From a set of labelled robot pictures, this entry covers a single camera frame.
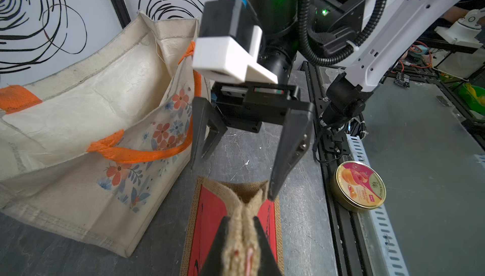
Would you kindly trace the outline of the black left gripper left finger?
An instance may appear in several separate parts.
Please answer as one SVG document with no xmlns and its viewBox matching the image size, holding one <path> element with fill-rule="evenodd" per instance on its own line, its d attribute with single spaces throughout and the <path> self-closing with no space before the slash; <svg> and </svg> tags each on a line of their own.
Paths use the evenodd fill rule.
<svg viewBox="0 0 485 276">
<path fill-rule="evenodd" d="M 211 249 L 203 265 L 202 271 L 200 272 L 201 276 L 222 275 L 224 269 L 222 253 L 226 244 L 228 225 L 230 220 L 231 218 L 228 216 L 224 217 L 221 220 L 215 238 L 212 242 Z"/>
</svg>

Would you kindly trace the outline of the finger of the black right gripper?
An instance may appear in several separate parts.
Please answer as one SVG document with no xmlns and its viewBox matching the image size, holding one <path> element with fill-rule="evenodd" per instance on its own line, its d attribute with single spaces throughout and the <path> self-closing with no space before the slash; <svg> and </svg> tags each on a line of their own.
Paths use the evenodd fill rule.
<svg viewBox="0 0 485 276">
<path fill-rule="evenodd" d="M 289 173 L 309 149 L 314 104 L 297 102 L 285 112 L 267 198 L 275 201 Z"/>
<path fill-rule="evenodd" d="M 194 169 L 206 161 L 227 131 L 220 113 L 208 99 L 193 99 L 193 141 L 190 167 Z"/>
</svg>

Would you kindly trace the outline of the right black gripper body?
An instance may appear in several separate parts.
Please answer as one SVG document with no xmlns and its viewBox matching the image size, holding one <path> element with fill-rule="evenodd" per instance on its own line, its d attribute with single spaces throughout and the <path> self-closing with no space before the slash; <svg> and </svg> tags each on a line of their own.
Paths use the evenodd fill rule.
<svg viewBox="0 0 485 276">
<path fill-rule="evenodd" d="M 301 100 L 300 88 L 294 85 L 215 83 L 213 106 L 226 126 L 257 133 L 262 123 L 283 125 L 293 111 L 313 119 L 314 104 Z"/>
</svg>

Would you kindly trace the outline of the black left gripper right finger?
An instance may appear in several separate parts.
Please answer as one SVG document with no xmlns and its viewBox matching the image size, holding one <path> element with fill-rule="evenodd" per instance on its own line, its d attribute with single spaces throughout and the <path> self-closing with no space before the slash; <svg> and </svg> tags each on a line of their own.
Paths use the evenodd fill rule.
<svg viewBox="0 0 485 276">
<path fill-rule="evenodd" d="M 260 259 L 257 276 L 282 276 L 276 259 L 273 256 L 265 231 L 261 226 L 258 217 L 253 218 L 255 229 L 258 237 L 258 244 L 260 247 Z"/>
</svg>

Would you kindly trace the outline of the red Christmas jute bag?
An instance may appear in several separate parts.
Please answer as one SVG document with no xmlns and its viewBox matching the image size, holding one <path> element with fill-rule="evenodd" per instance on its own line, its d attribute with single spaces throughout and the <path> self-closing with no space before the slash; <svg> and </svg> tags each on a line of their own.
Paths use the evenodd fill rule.
<svg viewBox="0 0 485 276">
<path fill-rule="evenodd" d="M 260 247 L 253 221 L 258 217 L 273 256 L 284 274 L 279 200 L 270 201 L 269 182 L 231 183 L 198 177 L 188 220 L 181 275 L 200 275 L 221 220 L 231 218 L 222 253 L 222 275 L 257 275 Z"/>
</svg>

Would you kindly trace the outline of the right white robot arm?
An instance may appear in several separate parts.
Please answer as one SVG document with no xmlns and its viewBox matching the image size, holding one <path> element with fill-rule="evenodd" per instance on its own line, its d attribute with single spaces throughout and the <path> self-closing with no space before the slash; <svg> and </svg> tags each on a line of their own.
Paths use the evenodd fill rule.
<svg viewBox="0 0 485 276">
<path fill-rule="evenodd" d="M 282 127 L 268 198 L 275 200 L 308 151 L 316 105 L 288 84 L 297 54 L 313 66 L 354 62 L 329 89 L 323 113 L 339 128 L 365 108 L 390 61 L 459 0 L 214 0 L 203 10 L 195 71 L 216 101 L 193 101 L 190 166 L 208 158 L 228 128 Z"/>
</svg>

